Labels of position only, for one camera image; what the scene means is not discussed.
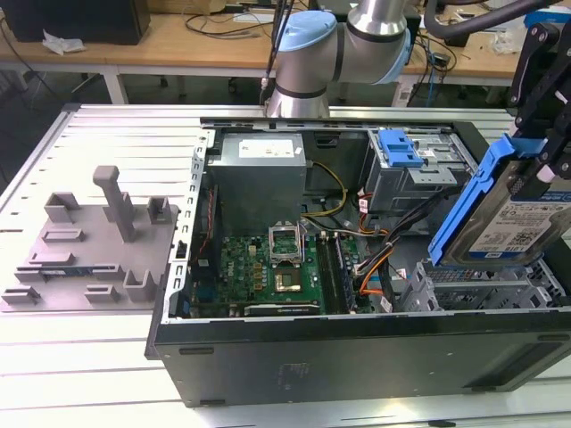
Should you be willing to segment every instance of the yellow wire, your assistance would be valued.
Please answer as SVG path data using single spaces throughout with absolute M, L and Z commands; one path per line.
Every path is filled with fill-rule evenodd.
M 347 202 L 347 189 L 345 189 L 345 186 L 343 185 L 343 182 L 341 181 L 341 178 L 339 178 L 337 176 L 337 174 L 335 172 L 333 172 L 331 169 L 329 169 L 328 167 L 326 167 L 324 164 L 320 163 L 320 162 L 313 162 L 315 165 L 319 165 L 321 168 L 323 168 L 325 171 L 327 171 L 331 177 L 333 177 L 335 179 L 335 181 L 337 183 L 339 183 L 339 186 L 341 187 L 341 190 L 343 191 L 343 199 L 341 200 L 341 203 L 339 205 L 337 205 L 335 208 L 331 209 L 331 210 L 327 210 L 327 211 L 317 211 L 317 212 L 305 212 L 302 214 L 302 217 L 325 217 L 325 216 L 330 216 L 331 214 L 335 214 L 336 212 L 340 211 L 343 209 L 343 207 L 345 206 L 345 203 Z

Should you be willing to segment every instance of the black cable on desk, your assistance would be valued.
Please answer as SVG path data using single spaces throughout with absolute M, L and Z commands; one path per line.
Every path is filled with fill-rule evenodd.
M 437 45 L 446 49 L 451 54 L 451 59 L 453 59 L 453 63 L 451 65 L 450 64 L 447 65 L 445 68 L 437 66 L 432 59 L 431 50 L 430 50 L 430 44 L 431 43 L 436 43 Z M 452 71 L 456 67 L 456 65 L 458 64 L 458 57 L 456 56 L 454 51 L 452 51 L 447 45 L 445 45 L 442 42 L 439 42 L 438 40 L 434 40 L 433 38 L 428 37 L 428 36 L 420 35 L 419 41 L 415 42 L 415 45 L 419 45 L 420 47 L 422 47 L 424 49 L 425 56 L 426 56 L 426 67 L 425 67 L 425 71 L 422 75 L 422 78 L 418 81 L 417 86 L 414 88 L 414 90 L 412 91 L 412 94 L 410 95 L 409 104 L 415 98 L 415 96 L 417 96 L 418 91 L 420 89 L 420 86 L 423 84 L 423 82 L 426 78 L 426 74 L 428 74 L 429 67 L 432 67 L 434 70 L 439 71 L 441 73 L 440 85 L 438 87 L 436 95 L 434 96 L 434 100 L 436 100 L 438 98 L 438 95 L 440 95 L 440 93 L 442 92 L 442 85 L 443 85 L 444 79 L 446 78 L 448 73 L 450 71 Z
M 264 27 L 265 25 L 271 24 L 271 22 L 261 22 L 261 23 L 259 23 L 259 24 L 254 24 L 254 25 L 251 25 L 251 26 L 249 26 L 249 27 L 244 27 L 244 28 L 242 28 L 242 29 L 231 29 L 231 30 L 229 30 L 229 31 L 204 31 L 203 29 L 198 29 L 198 28 L 193 27 L 192 25 L 190 25 L 190 22 L 192 22 L 192 21 L 195 20 L 196 18 L 200 18 L 200 17 L 203 17 L 203 16 L 204 16 L 204 15 L 197 14 L 197 15 L 193 15 L 193 16 L 191 16 L 190 18 L 188 18 L 188 19 L 185 21 L 186 28 L 189 29 L 190 31 L 193 31 L 194 33 L 202 34 L 203 36 L 208 36 L 208 37 L 224 37 L 224 36 L 232 36 L 232 35 L 234 35 L 234 36 L 239 36 L 240 33 L 244 33 L 245 31 L 248 31 L 249 29 L 259 29 L 259 28 Z M 214 23 L 216 23 L 216 24 L 222 24 L 222 23 L 227 22 L 227 21 L 230 21 L 230 20 L 232 20 L 232 19 L 234 19 L 234 17 L 229 18 L 228 20 L 225 20 L 225 21 L 220 21 L 220 22 L 214 21 Z

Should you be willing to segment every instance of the orange wire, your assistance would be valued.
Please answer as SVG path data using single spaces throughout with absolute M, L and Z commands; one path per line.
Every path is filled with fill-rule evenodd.
M 391 249 L 389 252 L 387 252 L 377 263 L 376 265 L 369 270 L 367 276 L 365 276 L 365 279 L 363 280 L 363 284 L 360 285 L 360 289 L 359 289 L 359 294 L 383 294 L 383 292 L 381 290 L 365 290 L 368 284 L 368 280 L 370 279 L 370 277 L 373 276 L 373 273 L 378 269 L 379 266 L 381 266 L 383 264 L 383 262 L 391 255 L 393 254 L 393 249 Z

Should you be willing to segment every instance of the hard drive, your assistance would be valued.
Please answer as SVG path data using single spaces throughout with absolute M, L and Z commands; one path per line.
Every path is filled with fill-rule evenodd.
M 571 227 L 571 183 L 556 179 L 532 200 L 509 185 L 541 149 L 541 140 L 508 136 L 490 147 L 429 246 L 435 266 L 525 266 Z

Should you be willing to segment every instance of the lab workbench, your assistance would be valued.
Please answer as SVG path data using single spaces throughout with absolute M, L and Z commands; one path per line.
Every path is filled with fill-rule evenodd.
M 209 24 L 212 31 L 226 31 L 247 25 L 228 21 Z M 127 74 L 170 76 L 217 76 L 228 78 L 261 78 L 268 64 L 270 40 L 260 29 L 260 36 L 239 40 L 205 37 L 186 29 L 179 14 L 153 14 L 151 24 L 138 45 L 106 45 L 87 43 L 84 52 L 58 55 L 41 43 L 20 43 L 6 31 L 21 57 L 36 71 L 97 73 L 104 77 L 113 103 L 128 103 L 122 76 Z M 467 47 L 452 48 L 457 65 L 443 80 L 444 84 L 510 86 L 517 67 L 518 54 L 498 55 L 491 47 L 493 34 L 473 35 Z M 433 46 L 436 52 L 445 52 Z M 410 63 L 399 77 L 393 106 L 405 107 L 410 92 L 426 69 L 426 56 L 420 46 L 414 47 Z M 0 38 L 0 70 L 27 71 Z M 25 83 L 16 80 L 21 86 Z M 184 93 L 184 80 L 179 92 Z M 346 97 L 346 85 L 342 85 Z
M 0 284 L 28 254 L 51 192 L 102 203 L 95 166 L 117 165 L 133 203 L 182 202 L 199 117 L 260 117 L 258 107 L 84 105 L 60 114 L 0 196 Z M 473 122 L 488 142 L 512 118 L 499 110 L 333 108 L 335 118 Z M 161 361 L 144 357 L 150 311 L 0 314 L 2 426 L 568 426 L 571 358 L 510 393 L 289 403 L 184 406 Z M 382 359 L 390 355 L 375 356 Z

